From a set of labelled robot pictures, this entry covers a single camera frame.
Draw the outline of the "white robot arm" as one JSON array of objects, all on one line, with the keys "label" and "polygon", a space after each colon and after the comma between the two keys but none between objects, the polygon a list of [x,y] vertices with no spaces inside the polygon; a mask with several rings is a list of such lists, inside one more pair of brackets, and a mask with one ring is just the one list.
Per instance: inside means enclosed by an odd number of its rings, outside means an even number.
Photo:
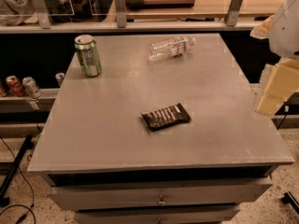
[{"label": "white robot arm", "polygon": [[299,0],[285,0],[250,35],[267,38],[270,50],[280,57],[275,65],[264,67],[255,102],[257,113],[273,116],[299,90]]}]

